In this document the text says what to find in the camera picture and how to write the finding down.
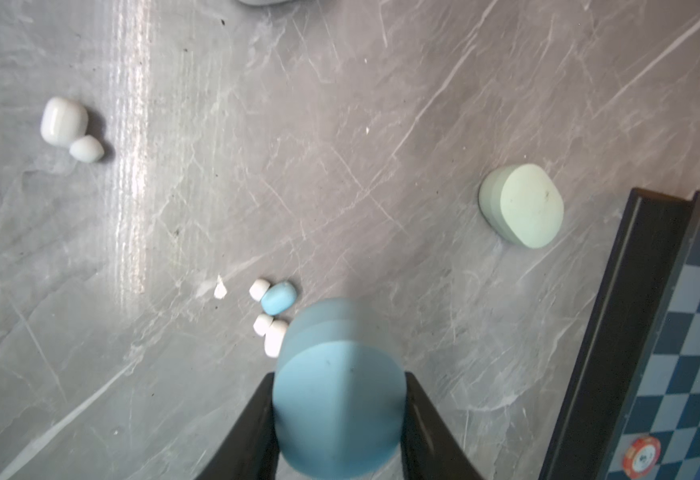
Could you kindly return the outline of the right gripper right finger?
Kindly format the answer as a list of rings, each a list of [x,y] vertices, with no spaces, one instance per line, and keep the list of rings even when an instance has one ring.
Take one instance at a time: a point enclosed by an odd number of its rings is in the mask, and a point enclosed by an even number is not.
[[[400,441],[404,478],[483,480],[411,372],[406,373],[406,386]]]

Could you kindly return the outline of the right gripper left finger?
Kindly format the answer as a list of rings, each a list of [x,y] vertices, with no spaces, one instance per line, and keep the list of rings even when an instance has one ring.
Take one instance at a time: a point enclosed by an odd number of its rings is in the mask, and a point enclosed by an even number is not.
[[[274,372],[264,376],[198,480],[276,478],[280,448],[272,403],[274,379]]]

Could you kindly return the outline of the blue earbud case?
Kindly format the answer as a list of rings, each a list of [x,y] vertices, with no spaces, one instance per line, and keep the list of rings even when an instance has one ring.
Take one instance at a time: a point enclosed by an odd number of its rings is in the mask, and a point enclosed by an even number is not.
[[[281,453],[310,478],[373,472],[398,447],[406,390],[400,349],[368,305],[348,298],[310,305],[290,324],[277,360]]]

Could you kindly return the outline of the mint green earbud case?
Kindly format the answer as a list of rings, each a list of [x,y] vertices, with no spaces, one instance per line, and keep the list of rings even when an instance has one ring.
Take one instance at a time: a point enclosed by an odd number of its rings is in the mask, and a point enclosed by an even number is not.
[[[491,171],[478,192],[479,207],[505,240],[529,249],[548,245],[561,229],[563,198],[548,174],[532,163]]]

